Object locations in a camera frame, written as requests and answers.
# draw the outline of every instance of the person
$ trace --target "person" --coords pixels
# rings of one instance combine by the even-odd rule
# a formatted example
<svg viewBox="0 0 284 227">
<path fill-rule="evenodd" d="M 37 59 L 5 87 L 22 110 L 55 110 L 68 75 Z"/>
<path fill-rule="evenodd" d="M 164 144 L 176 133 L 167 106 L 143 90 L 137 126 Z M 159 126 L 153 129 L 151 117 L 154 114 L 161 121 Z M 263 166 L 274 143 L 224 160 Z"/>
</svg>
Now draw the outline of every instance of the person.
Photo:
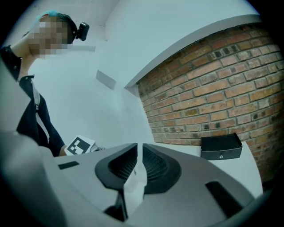
<svg viewBox="0 0 284 227">
<path fill-rule="evenodd" d="M 56 54 L 75 39 L 76 25 L 70 16 L 47 11 L 17 43 L 0 49 L 0 56 L 19 86 L 31 98 L 17 132 L 31 137 L 39 146 L 47 147 L 53 156 L 65 156 L 65 144 L 52 125 L 46 101 L 36 90 L 28 71 L 34 61 Z"/>
</svg>

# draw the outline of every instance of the black jacket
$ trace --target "black jacket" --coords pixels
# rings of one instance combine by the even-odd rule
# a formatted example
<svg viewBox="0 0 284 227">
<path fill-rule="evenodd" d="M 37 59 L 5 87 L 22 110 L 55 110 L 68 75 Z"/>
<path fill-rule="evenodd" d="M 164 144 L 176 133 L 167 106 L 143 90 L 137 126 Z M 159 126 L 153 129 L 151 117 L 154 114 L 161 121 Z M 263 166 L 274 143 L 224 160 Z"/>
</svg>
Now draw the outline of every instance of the black jacket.
<svg viewBox="0 0 284 227">
<path fill-rule="evenodd" d="M 13 78 L 17 81 L 20 74 L 21 58 L 17 57 L 10 46 L 3 47 L 0 50 L 0 56 L 3 62 L 7 66 L 8 70 L 12 74 Z M 34 139 L 38 145 L 47 147 L 51 150 L 53 156 L 58 156 L 60 149 L 64 145 L 60 135 L 50 122 L 47 104 L 44 98 L 40 95 L 39 109 L 37 111 L 40 116 L 44 126 L 46 127 L 49 134 L 49 142 L 47 142 L 47 136 L 42 130 L 42 128 L 37 124 L 36 121 L 36 107 L 32 88 L 32 78 L 34 76 L 25 76 L 20 79 L 19 85 L 26 92 L 26 94 L 31 98 L 20 122 L 17 127 L 17 132 L 27 135 Z"/>
</svg>

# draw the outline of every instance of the brick wall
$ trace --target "brick wall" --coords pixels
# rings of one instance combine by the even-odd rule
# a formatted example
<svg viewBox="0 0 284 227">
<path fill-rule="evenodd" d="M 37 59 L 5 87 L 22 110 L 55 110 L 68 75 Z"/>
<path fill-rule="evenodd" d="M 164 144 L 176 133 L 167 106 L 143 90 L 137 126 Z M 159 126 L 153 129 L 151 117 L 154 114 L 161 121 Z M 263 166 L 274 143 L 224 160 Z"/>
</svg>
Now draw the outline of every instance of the brick wall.
<svg viewBox="0 0 284 227">
<path fill-rule="evenodd" d="M 283 154 L 284 61 L 261 24 L 214 33 L 145 75 L 139 92 L 158 143 L 200 145 L 201 137 L 237 133 L 263 182 Z"/>
</svg>

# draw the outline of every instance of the black box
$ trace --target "black box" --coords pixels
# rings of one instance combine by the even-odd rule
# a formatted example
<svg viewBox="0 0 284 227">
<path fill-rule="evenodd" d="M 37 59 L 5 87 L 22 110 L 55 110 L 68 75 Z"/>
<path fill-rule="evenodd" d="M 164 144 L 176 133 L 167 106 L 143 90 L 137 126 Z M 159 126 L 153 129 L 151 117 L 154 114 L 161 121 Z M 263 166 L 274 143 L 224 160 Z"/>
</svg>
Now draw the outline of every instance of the black box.
<svg viewBox="0 0 284 227">
<path fill-rule="evenodd" d="M 207 160 L 239 158 L 243 145 L 236 133 L 201 138 L 201 157 Z"/>
</svg>

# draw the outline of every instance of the black metal box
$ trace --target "black metal box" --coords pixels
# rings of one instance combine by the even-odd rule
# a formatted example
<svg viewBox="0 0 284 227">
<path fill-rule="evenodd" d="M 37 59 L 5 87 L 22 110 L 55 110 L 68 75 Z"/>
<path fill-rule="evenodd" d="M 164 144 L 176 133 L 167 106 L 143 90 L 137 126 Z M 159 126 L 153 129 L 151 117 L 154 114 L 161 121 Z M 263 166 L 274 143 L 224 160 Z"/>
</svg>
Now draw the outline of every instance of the black metal box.
<svg viewBox="0 0 284 227">
<path fill-rule="evenodd" d="M 242 143 L 236 133 L 201 138 L 201 157 L 207 160 L 223 160 L 239 158 Z"/>
</svg>

